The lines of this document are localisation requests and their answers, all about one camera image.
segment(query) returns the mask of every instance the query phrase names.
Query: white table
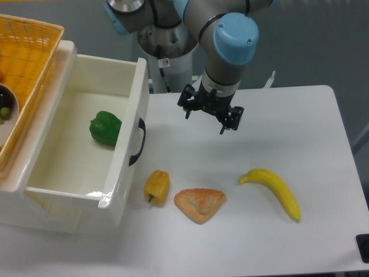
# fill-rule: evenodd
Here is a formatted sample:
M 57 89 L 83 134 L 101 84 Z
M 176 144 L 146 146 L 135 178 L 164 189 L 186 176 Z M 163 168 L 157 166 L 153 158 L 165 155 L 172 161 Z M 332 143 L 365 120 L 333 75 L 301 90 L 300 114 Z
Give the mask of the white table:
M 0 276 L 254 276 L 369 269 L 355 236 L 369 213 L 333 91 L 324 86 L 238 91 L 239 130 L 188 120 L 178 94 L 151 95 L 144 152 L 122 224 L 111 233 L 58 234 L 0 226 Z M 237 185 L 265 167 L 300 204 L 293 222 L 265 187 Z M 143 199 L 155 169 L 169 172 L 163 208 Z M 221 189 L 227 202 L 200 226 L 176 208 L 185 188 Z

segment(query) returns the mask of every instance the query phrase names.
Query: pastry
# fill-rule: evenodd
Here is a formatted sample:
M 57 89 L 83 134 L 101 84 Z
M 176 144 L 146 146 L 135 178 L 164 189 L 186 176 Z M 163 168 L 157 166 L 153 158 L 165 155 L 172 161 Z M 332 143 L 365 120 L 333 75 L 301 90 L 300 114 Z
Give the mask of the pastry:
M 203 224 L 226 199 L 226 195 L 216 189 L 185 189 L 174 197 L 174 204 L 193 222 Z

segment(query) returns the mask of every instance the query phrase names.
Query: pepper stem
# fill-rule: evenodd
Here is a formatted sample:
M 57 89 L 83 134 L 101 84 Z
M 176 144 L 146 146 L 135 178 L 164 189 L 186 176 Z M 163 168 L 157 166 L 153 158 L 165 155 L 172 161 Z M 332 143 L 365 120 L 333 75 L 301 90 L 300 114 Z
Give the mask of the pepper stem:
M 154 195 L 152 195 L 151 193 L 149 194 L 149 196 L 150 196 L 149 202 L 150 202 L 153 198 L 155 198 L 155 196 L 154 196 Z

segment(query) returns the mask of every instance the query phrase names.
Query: drawer handle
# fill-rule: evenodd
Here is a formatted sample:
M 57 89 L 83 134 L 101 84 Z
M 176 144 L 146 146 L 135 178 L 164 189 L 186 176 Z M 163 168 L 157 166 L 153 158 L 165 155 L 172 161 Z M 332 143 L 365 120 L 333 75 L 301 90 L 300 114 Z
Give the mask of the drawer handle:
M 144 145 L 145 145 L 145 139 L 146 139 L 146 126 L 145 126 L 145 121 L 140 118 L 140 120 L 138 121 L 138 127 L 141 128 L 144 131 L 144 138 L 142 139 L 142 144 L 141 144 L 141 149 L 140 151 L 138 151 L 138 153 L 136 155 L 132 155 L 129 159 L 129 166 L 133 165 L 138 158 L 141 156 L 142 150 L 144 149 Z

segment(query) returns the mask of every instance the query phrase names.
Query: wicker basket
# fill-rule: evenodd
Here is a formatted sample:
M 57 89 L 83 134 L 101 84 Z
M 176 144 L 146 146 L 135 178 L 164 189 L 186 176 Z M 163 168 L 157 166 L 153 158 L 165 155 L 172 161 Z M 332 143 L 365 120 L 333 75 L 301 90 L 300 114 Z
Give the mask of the wicker basket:
M 0 170 L 27 131 L 63 33 L 64 28 L 58 25 L 0 14 L 0 70 L 3 83 L 14 92 L 20 106 L 16 125 L 0 149 Z

